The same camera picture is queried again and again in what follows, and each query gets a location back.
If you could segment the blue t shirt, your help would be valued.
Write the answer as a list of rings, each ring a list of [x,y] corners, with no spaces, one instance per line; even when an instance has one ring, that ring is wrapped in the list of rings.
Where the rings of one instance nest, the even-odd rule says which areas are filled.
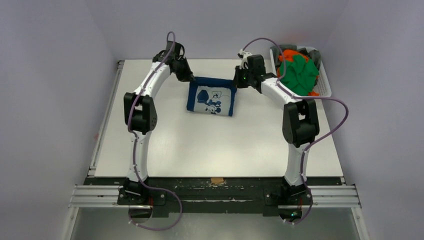
[[[236,92],[230,79],[197,76],[189,83],[186,109],[193,113],[231,117]]]

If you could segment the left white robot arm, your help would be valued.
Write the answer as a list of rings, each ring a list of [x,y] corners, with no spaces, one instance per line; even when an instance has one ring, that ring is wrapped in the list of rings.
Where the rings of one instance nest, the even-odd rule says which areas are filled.
[[[185,47],[168,41],[166,48],[156,54],[147,76],[132,92],[123,97],[124,120],[133,144],[131,164],[122,190],[138,205],[149,199],[147,153],[152,131],[158,122],[154,103],[162,84],[172,74],[180,82],[193,82],[195,77],[185,57]]]

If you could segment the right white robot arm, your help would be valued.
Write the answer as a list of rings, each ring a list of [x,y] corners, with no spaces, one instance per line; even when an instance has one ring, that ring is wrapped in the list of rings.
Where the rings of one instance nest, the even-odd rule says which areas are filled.
[[[283,86],[275,74],[266,71],[262,55],[242,50],[238,57],[241,63],[235,67],[235,86],[251,87],[282,109],[282,134],[288,144],[288,157],[280,196],[292,204],[307,190],[309,148],[320,132],[316,102],[303,99]]]

